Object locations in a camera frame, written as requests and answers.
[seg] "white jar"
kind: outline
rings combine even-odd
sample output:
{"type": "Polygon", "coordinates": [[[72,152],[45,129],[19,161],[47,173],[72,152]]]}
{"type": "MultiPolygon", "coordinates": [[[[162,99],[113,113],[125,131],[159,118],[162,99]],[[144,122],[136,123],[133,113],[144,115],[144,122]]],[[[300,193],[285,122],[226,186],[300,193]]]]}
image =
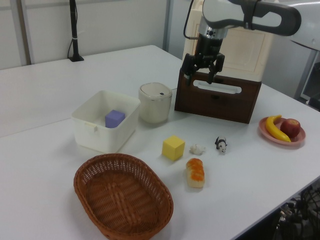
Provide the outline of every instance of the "white jar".
{"type": "Polygon", "coordinates": [[[139,88],[140,117],[147,123],[156,124],[167,120],[172,91],[159,82],[151,82],[139,88]]]}

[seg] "brown woven basket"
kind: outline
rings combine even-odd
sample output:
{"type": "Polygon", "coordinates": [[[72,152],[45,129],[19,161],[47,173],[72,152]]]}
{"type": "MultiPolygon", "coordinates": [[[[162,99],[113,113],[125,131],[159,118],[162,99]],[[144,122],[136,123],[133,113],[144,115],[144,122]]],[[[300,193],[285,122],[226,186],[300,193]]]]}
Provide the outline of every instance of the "brown woven basket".
{"type": "Polygon", "coordinates": [[[148,240],[173,214],[168,188],[134,156],[95,156],[78,169],[73,185],[89,218],[110,240],[148,240]]]}

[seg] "purple cube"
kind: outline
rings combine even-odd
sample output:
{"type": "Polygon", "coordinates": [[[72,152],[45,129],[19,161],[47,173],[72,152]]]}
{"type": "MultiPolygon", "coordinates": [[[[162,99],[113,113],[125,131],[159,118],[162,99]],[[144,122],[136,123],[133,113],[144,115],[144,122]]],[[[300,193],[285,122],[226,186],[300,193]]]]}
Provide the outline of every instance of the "purple cube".
{"type": "Polygon", "coordinates": [[[116,128],[125,119],[125,117],[126,116],[123,112],[112,110],[105,115],[105,127],[109,129],[116,128]]]}

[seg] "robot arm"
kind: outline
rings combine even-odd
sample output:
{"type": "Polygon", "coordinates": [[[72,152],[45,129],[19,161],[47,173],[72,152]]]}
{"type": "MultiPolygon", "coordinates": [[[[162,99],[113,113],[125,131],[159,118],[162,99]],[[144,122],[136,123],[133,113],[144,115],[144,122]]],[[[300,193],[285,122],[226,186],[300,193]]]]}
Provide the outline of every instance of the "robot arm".
{"type": "Polygon", "coordinates": [[[265,2],[259,0],[204,0],[195,55],[187,54],[181,67],[190,82],[200,68],[210,70],[208,83],[221,72],[219,53],[228,29],[243,27],[289,38],[307,48],[320,50],[320,1],[265,2]]]}

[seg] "yellow cube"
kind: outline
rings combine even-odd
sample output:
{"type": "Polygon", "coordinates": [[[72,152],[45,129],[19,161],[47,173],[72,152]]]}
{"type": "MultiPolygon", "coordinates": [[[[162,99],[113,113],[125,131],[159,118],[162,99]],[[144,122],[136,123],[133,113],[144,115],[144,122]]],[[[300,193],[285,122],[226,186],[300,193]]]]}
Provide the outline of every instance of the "yellow cube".
{"type": "Polygon", "coordinates": [[[184,154],[185,144],[185,141],[175,135],[172,135],[163,141],[162,155],[172,161],[175,161],[184,154]]]}

